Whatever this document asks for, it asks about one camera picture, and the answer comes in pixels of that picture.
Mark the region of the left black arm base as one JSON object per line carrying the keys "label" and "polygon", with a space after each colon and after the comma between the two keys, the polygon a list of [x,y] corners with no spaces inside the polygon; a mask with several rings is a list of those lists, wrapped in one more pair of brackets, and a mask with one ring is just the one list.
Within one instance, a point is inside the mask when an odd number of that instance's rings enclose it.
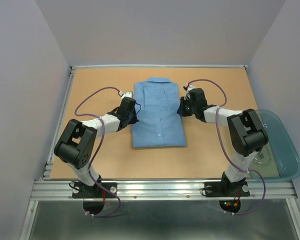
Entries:
{"label": "left black arm base", "polygon": [[115,182],[102,183],[103,188],[98,185],[88,186],[81,181],[71,181],[68,185],[72,190],[72,198],[83,200],[82,207],[86,215],[91,217],[102,217],[108,215],[103,213],[106,209],[106,200],[116,199],[117,184]]}

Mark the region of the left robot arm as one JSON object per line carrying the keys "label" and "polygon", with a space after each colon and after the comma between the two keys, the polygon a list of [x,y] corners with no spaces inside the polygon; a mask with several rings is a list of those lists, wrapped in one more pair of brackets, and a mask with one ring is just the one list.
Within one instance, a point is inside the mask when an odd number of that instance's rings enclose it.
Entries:
{"label": "left robot arm", "polygon": [[138,122],[135,106],[137,101],[131,97],[121,98],[120,105],[113,111],[92,120],[71,119],[60,135],[54,155],[68,164],[78,181],[69,183],[74,199],[100,198],[105,195],[101,188],[101,176],[94,170],[92,160],[95,140],[105,135],[121,131],[128,125]]}

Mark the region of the blue long sleeve shirt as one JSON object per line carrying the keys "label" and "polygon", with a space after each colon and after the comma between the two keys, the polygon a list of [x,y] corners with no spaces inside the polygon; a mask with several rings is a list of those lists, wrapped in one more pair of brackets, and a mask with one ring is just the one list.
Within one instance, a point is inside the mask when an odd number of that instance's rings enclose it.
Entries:
{"label": "blue long sleeve shirt", "polygon": [[179,86],[165,77],[150,77],[134,84],[141,109],[132,126],[134,148],[185,147],[187,145],[180,106]]}

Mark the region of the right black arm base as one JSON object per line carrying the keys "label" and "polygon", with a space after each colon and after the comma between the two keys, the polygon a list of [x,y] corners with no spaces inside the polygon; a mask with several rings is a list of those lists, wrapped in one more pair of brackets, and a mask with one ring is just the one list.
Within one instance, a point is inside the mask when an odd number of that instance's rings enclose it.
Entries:
{"label": "right black arm base", "polygon": [[233,183],[210,181],[204,183],[201,194],[207,198],[221,198],[219,200],[221,209],[236,214],[241,208],[241,198],[249,197],[250,191],[245,181]]}

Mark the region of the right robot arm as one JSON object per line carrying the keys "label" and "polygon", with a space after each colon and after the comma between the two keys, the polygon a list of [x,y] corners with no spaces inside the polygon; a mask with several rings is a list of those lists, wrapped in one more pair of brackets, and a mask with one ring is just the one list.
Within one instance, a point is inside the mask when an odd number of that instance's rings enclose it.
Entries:
{"label": "right robot arm", "polygon": [[182,117],[195,116],[204,123],[228,128],[233,156],[228,157],[229,167],[222,173],[220,181],[207,182],[203,188],[206,197],[234,197],[250,195],[246,175],[258,152],[269,142],[269,137],[254,109],[229,110],[208,104],[201,88],[184,87],[185,96],[180,98],[177,113]]}

